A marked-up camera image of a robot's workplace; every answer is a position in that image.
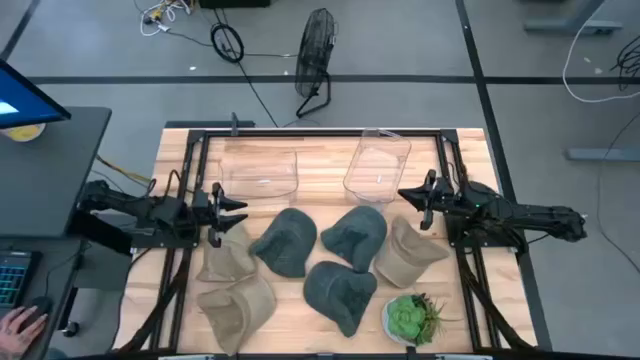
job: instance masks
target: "fan stand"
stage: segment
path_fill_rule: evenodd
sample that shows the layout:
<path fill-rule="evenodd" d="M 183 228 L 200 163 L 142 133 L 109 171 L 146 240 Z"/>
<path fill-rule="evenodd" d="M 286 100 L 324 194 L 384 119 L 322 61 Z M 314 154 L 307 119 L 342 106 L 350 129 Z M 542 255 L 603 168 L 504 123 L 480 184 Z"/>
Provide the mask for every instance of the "fan stand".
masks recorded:
<path fill-rule="evenodd" d="M 296 115 L 298 116 L 298 118 L 302 118 L 303 116 L 310 114 L 312 112 L 315 112 L 317 110 L 322 109 L 323 107 L 329 105 L 329 103 L 331 102 L 331 76 L 329 75 L 328 72 L 324 73 L 324 77 L 327 80 L 327 101 L 324 102 L 324 104 L 320 104 L 314 108 L 311 108 L 309 110 L 306 111 L 302 111 L 302 109 L 307 106 L 307 104 L 309 103 L 309 101 L 311 99 L 313 99 L 314 97 L 320 95 L 318 94 L 318 92 L 316 91 L 314 94 L 311 94 L 303 103 L 302 105 L 300 105 L 300 107 L 298 108 L 298 111 L 296 111 Z"/>

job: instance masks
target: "person's hand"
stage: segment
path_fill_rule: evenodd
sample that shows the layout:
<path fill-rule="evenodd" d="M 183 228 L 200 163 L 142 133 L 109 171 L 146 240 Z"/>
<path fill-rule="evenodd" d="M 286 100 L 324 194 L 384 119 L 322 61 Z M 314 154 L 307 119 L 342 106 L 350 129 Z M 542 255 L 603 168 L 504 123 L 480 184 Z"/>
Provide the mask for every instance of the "person's hand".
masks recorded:
<path fill-rule="evenodd" d="M 24 307 L 19 307 L 11 310 L 0 320 L 0 360 L 19 360 L 33 339 L 44 330 L 47 314 L 40 316 L 22 332 L 18 332 L 20 325 L 34 311 L 36 311 L 35 306 L 27 310 L 24 310 Z"/>

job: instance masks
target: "black fan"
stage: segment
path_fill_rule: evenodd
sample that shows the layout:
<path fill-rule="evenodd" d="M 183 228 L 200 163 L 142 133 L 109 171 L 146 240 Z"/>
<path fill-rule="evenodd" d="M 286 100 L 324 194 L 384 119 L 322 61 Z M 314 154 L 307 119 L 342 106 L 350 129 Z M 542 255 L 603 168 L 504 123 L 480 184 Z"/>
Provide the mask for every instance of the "black fan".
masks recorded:
<path fill-rule="evenodd" d="M 306 98 L 296 111 L 299 118 L 331 102 L 331 77 L 327 73 L 327 67 L 335 44 L 335 25 L 333 15 L 327 9 L 314 10 L 307 20 L 296 64 L 296 91 Z M 327 81 L 327 100 L 321 105 L 303 111 L 309 101 L 319 95 L 318 90 L 324 80 Z"/>

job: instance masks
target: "fan grille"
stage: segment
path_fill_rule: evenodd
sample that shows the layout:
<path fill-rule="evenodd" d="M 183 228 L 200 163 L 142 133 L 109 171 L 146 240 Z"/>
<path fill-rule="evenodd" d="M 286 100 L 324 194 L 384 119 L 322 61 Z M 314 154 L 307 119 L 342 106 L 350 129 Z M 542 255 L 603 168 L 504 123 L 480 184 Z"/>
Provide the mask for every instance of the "fan grille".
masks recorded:
<path fill-rule="evenodd" d="M 296 91 L 303 97 L 318 93 L 329 66 L 335 22 L 327 9 L 314 10 L 309 15 L 298 51 Z"/>

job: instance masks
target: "potted plant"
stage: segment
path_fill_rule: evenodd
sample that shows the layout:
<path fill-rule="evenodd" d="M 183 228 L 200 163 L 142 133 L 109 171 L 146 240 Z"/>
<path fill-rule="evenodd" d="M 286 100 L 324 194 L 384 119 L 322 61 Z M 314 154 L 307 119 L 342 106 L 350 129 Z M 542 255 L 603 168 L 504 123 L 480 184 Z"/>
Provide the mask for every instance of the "potted plant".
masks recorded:
<path fill-rule="evenodd" d="M 426 294 L 398 296 L 382 309 L 383 328 L 391 339 L 403 345 L 431 343 L 440 330 L 443 306 L 438 308 Z"/>

